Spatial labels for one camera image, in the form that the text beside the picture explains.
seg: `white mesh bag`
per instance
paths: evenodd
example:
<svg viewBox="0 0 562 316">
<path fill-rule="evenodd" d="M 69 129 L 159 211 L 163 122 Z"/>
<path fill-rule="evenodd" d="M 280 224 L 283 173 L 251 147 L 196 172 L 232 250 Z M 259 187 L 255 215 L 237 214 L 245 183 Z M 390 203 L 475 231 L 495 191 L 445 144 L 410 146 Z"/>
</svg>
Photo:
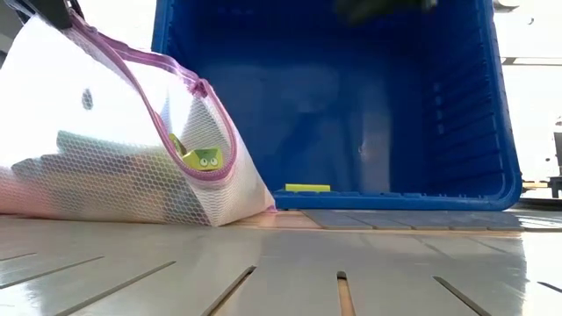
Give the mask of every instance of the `white mesh bag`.
<svg viewBox="0 0 562 316">
<path fill-rule="evenodd" d="M 206 80 L 72 18 L 31 18 L 0 71 L 0 212 L 220 226 L 274 209 Z M 222 167 L 189 168 L 170 133 Z"/>
</svg>

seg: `zipper trim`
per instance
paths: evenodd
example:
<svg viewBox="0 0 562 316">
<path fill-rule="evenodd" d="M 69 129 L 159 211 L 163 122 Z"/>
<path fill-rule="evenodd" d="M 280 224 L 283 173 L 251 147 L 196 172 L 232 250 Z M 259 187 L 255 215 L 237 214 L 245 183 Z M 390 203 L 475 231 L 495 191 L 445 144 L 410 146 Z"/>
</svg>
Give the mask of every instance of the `zipper trim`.
<svg viewBox="0 0 562 316">
<path fill-rule="evenodd" d="M 192 176 L 193 178 L 202 181 L 219 181 L 227 177 L 230 174 L 232 167 L 234 166 L 234 160 L 236 159 L 238 147 L 237 147 L 236 139 L 234 137 L 234 129 L 232 127 L 232 123 L 228 119 L 228 115 L 226 113 L 224 106 L 222 105 L 218 97 L 214 94 L 213 89 L 211 88 L 209 83 L 205 79 L 199 79 L 198 76 L 192 71 L 181 67 L 177 63 L 177 61 L 175 61 L 171 57 L 136 51 L 128 47 L 126 44 L 121 43 L 123 46 L 127 47 L 126 52 L 121 52 L 121 53 L 133 53 L 133 54 L 125 54 L 125 57 L 127 58 L 132 57 L 134 59 L 132 60 L 133 62 L 148 64 L 151 66 L 162 68 L 163 70 L 169 71 L 172 74 L 180 75 L 184 79 L 184 81 L 187 80 L 191 83 L 194 83 L 191 86 L 191 90 L 194 90 L 195 94 L 197 94 L 197 90 L 200 89 L 198 88 L 198 86 L 200 85 L 203 88 L 205 94 L 211 97 L 212 101 L 214 102 L 214 105 L 219 110 L 219 114 L 224 121 L 223 123 L 226 125 L 228 138 L 231 141 L 231 156 L 227 165 L 225 165 L 222 169 L 216 171 L 204 172 L 204 171 L 198 171 L 195 169 L 188 168 L 181 160 L 181 158 L 177 155 L 176 149 L 168 137 L 168 131 L 166 131 L 166 128 L 163 126 L 162 119 L 159 118 L 159 115 L 157 113 L 155 113 L 155 111 L 152 108 L 152 105 L 150 105 L 148 98 L 146 97 L 144 90 L 142 89 L 141 85 L 137 81 L 136 77 L 131 72 L 129 67 L 123 62 L 123 59 L 126 60 L 126 58 L 122 58 L 121 55 L 118 52 L 116 52 L 113 49 L 113 47 L 104 40 L 104 38 L 106 39 L 109 38 L 98 33 L 95 28 L 86 25 L 86 23 L 81 18 L 79 18 L 73 11 L 71 11 L 70 17 L 73 22 L 73 26 L 74 26 L 73 29 L 77 31 L 80 35 L 82 35 L 85 39 L 90 41 L 93 45 L 95 45 L 102 53 L 104 53 L 110 59 L 110 61 L 112 61 L 115 64 L 115 66 L 117 66 L 117 68 L 121 70 L 123 74 L 131 81 L 134 88 L 140 94 L 143 103 L 147 107 L 148 114 L 150 115 L 150 118 L 152 119 L 153 124 L 156 127 L 156 131 L 160 136 L 162 144 L 168 151 L 169 156 L 180 167 L 180 169 L 188 176 Z M 113 44 L 118 43 L 114 39 L 112 39 L 112 42 Z"/>
</svg>

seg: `blue plastic crate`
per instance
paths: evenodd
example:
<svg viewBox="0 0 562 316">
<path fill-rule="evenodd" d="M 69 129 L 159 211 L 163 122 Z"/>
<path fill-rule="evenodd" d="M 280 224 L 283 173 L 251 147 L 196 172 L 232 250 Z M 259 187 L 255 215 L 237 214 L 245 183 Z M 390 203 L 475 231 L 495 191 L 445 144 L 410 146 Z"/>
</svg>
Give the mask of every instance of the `blue plastic crate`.
<svg viewBox="0 0 562 316">
<path fill-rule="evenodd" d="M 521 194 L 491 0 L 361 27 L 332 0 L 160 0 L 153 49 L 207 78 L 279 208 L 504 210 Z"/>
</svg>

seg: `white slatted floor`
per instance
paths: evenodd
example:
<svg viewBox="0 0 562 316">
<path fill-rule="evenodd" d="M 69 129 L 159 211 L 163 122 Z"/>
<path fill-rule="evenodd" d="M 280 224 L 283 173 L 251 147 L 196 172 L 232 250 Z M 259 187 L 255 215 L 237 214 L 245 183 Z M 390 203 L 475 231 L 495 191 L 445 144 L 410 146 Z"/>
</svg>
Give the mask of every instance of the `white slatted floor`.
<svg viewBox="0 0 562 316">
<path fill-rule="evenodd" d="M 0 315 L 560 315 L 561 241 L 4 218 Z"/>
</svg>

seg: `blue crate wall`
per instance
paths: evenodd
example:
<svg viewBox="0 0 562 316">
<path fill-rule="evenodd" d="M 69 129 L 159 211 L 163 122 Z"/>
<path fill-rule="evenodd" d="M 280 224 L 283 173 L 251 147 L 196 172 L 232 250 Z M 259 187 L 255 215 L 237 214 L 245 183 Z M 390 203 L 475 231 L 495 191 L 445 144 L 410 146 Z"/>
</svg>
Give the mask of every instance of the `blue crate wall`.
<svg viewBox="0 0 562 316">
<path fill-rule="evenodd" d="M 210 80 L 271 190 L 334 190 L 277 192 L 279 206 L 500 210 L 517 200 L 488 1 L 354 28 L 325 0 L 161 0 L 156 15 L 154 49 Z"/>
</svg>

